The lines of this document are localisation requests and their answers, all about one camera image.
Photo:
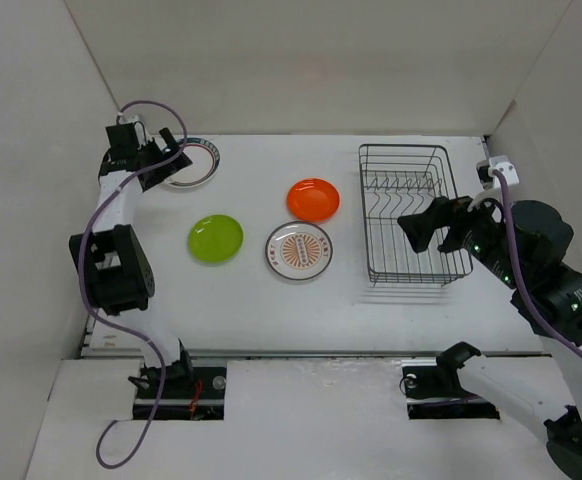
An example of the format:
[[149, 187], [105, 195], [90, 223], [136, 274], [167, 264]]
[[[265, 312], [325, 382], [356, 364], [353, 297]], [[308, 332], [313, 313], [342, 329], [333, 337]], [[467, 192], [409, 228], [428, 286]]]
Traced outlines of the white plate blue rim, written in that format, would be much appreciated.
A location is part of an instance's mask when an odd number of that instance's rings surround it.
[[190, 189], [209, 181], [220, 166], [220, 151], [207, 139], [189, 137], [184, 154], [192, 164], [167, 177], [164, 184], [177, 189]]

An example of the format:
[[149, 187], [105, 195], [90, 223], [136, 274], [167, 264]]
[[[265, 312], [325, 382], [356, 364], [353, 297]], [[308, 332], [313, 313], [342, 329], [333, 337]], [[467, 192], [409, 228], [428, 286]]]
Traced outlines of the green plastic plate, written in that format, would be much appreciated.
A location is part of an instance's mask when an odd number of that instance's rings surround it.
[[241, 224], [228, 215], [214, 214], [198, 220], [190, 229], [187, 246], [202, 263], [219, 264], [233, 258], [244, 241]]

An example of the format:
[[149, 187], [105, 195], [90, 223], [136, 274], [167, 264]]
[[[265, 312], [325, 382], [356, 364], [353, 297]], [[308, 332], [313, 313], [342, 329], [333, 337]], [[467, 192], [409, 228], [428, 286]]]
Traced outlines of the orange plastic plate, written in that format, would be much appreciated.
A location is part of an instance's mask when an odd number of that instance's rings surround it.
[[297, 219], [321, 223], [333, 217], [340, 207], [340, 194], [330, 182], [307, 178], [296, 182], [288, 191], [286, 206]]

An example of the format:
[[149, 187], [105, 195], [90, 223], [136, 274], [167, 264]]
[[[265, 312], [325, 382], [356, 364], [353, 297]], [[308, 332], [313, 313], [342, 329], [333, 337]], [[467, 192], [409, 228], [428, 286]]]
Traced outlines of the white plate orange sunburst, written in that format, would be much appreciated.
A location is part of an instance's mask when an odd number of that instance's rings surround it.
[[319, 277], [331, 264], [333, 243], [327, 232], [310, 222], [278, 226], [265, 243], [265, 259], [274, 273], [294, 282]]

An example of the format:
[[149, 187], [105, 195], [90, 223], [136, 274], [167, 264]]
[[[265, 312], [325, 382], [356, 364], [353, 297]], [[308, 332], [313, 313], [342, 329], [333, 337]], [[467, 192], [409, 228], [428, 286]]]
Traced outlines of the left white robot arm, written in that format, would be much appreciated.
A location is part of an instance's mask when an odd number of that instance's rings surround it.
[[156, 282], [133, 228], [143, 193], [192, 165], [168, 128], [159, 131], [166, 144], [141, 138], [138, 122], [106, 128], [110, 143], [98, 172], [100, 187], [94, 216], [83, 233], [70, 237], [69, 249], [83, 299], [98, 321], [134, 338], [144, 357], [141, 389], [159, 383], [175, 397], [188, 394], [195, 374], [181, 340], [146, 318]]

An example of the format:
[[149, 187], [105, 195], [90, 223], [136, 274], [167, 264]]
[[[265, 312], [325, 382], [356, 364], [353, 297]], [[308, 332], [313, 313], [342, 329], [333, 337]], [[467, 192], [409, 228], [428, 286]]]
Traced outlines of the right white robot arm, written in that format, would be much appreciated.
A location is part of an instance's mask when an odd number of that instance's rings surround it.
[[415, 252], [445, 229], [441, 252], [466, 250], [511, 290], [512, 306], [556, 362], [574, 402], [542, 397], [467, 342], [449, 347], [432, 365], [405, 370], [419, 382], [412, 398], [484, 399], [532, 432], [563, 474], [582, 479], [582, 273], [563, 260], [571, 226], [540, 201], [487, 198], [473, 205], [469, 197], [436, 198], [397, 222]]

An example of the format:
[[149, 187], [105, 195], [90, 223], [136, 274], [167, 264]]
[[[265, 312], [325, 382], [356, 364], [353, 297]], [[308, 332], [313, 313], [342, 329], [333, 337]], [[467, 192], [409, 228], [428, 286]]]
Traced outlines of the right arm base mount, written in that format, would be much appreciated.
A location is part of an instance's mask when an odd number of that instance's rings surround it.
[[463, 390], [437, 365], [405, 365], [400, 389], [410, 420], [499, 420], [491, 403]]

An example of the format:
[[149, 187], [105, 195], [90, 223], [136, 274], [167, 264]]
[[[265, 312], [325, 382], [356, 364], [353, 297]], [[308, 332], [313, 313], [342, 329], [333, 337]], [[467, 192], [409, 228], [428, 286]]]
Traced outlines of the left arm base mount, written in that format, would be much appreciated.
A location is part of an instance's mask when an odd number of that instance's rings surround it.
[[[219, 421], [224, 419], [227, 367], [201, 365], [193, 367], [194, 381], [169, 378], [164, 386], [154, 419], [157, 421]], [[132, 407], [134, 420], [147, 420], [158, 391], [159, 371], [145, 368], [130, 376], [135, 387]]]

